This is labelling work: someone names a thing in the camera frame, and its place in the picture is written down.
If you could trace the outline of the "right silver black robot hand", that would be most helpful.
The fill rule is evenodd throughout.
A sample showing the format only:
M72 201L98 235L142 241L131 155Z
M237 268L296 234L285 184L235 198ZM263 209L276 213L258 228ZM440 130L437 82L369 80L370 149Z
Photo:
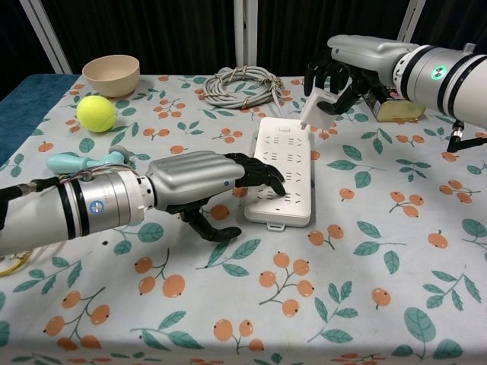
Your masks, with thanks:
M304 73L304 94L311 110L341 115L372 88L392 87L396 65L417 48L418 44L373 36L332 36Z

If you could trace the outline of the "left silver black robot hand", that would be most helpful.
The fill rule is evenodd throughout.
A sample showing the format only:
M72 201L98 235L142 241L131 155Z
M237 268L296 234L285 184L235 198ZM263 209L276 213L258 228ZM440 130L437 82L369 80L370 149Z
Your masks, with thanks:
M221 243L241 234L238 227L214 228L202 213L209 200L234 188L268 186L286 195L277 168L243 153L194 151L150 162L146 173L154 191L154 208L178 214L198 235Z

